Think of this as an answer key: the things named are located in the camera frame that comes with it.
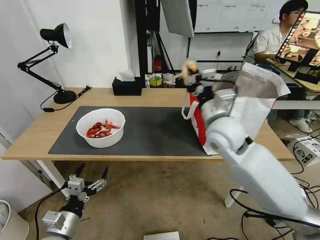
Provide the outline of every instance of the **lamp base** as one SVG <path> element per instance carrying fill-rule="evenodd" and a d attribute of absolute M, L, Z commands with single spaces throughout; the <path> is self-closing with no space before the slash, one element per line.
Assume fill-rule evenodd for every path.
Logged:
<path fill-rule="evenodd" d="M 73 91 L 58 91 L 53 97 L 53 101 L 58 104 L 70 103 L 76 100 L 77 94 Z"/>

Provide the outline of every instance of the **person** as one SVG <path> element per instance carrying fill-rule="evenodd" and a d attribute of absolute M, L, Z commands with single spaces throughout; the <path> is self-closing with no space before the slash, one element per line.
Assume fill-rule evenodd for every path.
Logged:
<path fill-rule="evenodd" d="M 276 61 L 276 54 L 285 41 L 289 31 L 297 21 L 300 13 L 307 10 L 308 2 L 306 0 L 289 0 L 286 2 L 279 14 L 280 23 L 274 27 L 258 34 L 253 45 L 252 52 L 256 63 L 260 67 L 271 69 L 271 64 L 267 61 L 268 58 Z M 303 88 L 290 89 L 291 94 L 288 95 L 288 100 L 305 100 L 306 91 Z M 304 133 L 312 132 L 311 128 L 305 121 L 305 110 L 291 110 L 289 115 L 289 123 L 296 126 Z M 277 115 L 276 110 L 272 110 L 268 119 L 274 119 Z"/>

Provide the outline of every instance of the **concrete floor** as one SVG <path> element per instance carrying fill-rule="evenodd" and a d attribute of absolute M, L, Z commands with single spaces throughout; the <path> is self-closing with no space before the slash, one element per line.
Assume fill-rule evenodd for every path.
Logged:
<path fill-rule="evenodd" d="M 270 122 L 283 137 L 299 131 L 285 120 Z M 56 162 L 67 179 L 81 162 Z M 298 171 L 295 162 L 284 163 L 289 171 Z M 240 219 L 244 209 L 234 204 L 225 208 L 224 199 L 237 184 L 229 179 L 228 166 L 221 162 L 87 162 L 82 177 L 97 180 L 109 166 L 107 187 L 85 204 L 75 240 L 142 240 L 145 234 L 179 231 L 181 240 L 204 240 L 209 237 L 245 239 Z M 320 165 L 309 167 L 301 178 L 319 185 Z M 259 209 L 256 202 L 242 194 L 239 200 Z M 44 202 L 39 211 L 59 211 L 66 201 L 57 194 Z M 30 223 L 27 240 L 35 239 L 34 212 L 37 203 L 20 215 Z M 40 222 L 40 238 L 47 236 Z M 250 240 L 270 240 L 279 236 L 261 219 L 244 219 L 244 230 Z"/>

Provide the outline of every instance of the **bag handle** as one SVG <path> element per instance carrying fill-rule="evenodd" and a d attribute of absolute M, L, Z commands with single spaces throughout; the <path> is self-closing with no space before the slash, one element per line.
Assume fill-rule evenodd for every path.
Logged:
<path fill-rule="evenodd" d="M 186 103 L 187 103 L 188 96 L 189 96 L 189 93 L 187 92 L 187 93 L 186 93 L 186 96 L 184 97 L 184 100 L 183 100 L 183 103 L 182 103 L 182 108 L 181 108 L 181 115 L 183 116 L 183 118 L 184 118 L 185 120 L 188 120 L 188 119 L 190 119 L 190 118 L 193 116 L 194 111 L 196 110 L 197 106 L 199 105 L 199 103 L 198 103 L 197 101 L 193 101 L 193 103 L 192 103 L 191 106 L 190 106 L 188 115 L 186 116 L 186 115 L 184 114 L 184 109 L 185 109 L 185 107 L 186 107 Z"/>

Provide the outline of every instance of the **lamp arm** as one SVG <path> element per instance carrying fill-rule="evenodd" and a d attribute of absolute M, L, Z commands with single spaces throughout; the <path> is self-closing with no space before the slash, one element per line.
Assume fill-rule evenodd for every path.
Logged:
<path fill-rule="evenodd" d="M 53 53 L 51 53 L 50 55 L 48 55 L 48 56 L 46 56 L 46 57 L 44 57 L 44 58 L 42 58 L 42 59 L 33 60 L 33 59 L 35 59 L 36 57 L 42 55 L 43 53 L 45 53 L 45 52 L 47 52 L 47 51 L 49 51 L 49 50 L 53 51 Z M 55 55 L 55 54 L 57 54 L 57 53 L 58 53 L 58 46 L 56 46 L 56 45 L 51 45 L 51 46 L 48 47 L 47 49 L 45 49 L 45 50 L 43 50 L 42 52 L 34 55 L 33 57 L 27 59 L 26 61 L 21 62 L 21 63 L 18 63 L 18 68 L 19 68 L 21 71 L 24 71 L 24 72 L 28 73 L 29 75 L 31 75 L 32 77 L 34 77 L 34 78 L 40 80 L 41 82 L 47 84 L 49 87 L 52 87 L 53 89 L 55 89 L 55 90 L 57 90 L 57 91 L 59 91 L 59 92 L 64 91 L 64 89 L 62 89 L 61 86 L 54 84 L 53 82 L 51 82 L 51 81 L 49 81 L 49 80 L 47 80 L 47 79 L 39 76 L 38 74 L 36 74 L 35 72 L 33 72 L 33 71 L 30 70 L 30 68 L 32 68 L 33 66 L 39 64 L 40 62 L 43 62 L 44 60 L 48 59 L 49 57 L 51 57 L 51 56 L 53 56 L 53 55 Z"/>

